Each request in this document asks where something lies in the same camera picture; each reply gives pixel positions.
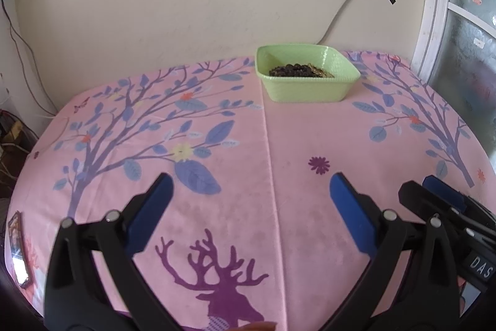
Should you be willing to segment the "person's hand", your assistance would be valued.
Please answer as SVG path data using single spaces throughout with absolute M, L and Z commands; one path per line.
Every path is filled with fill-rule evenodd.
M 275 322 L 255 322 L 228 331 L 275 331 L 276 329 L 277 324 Z

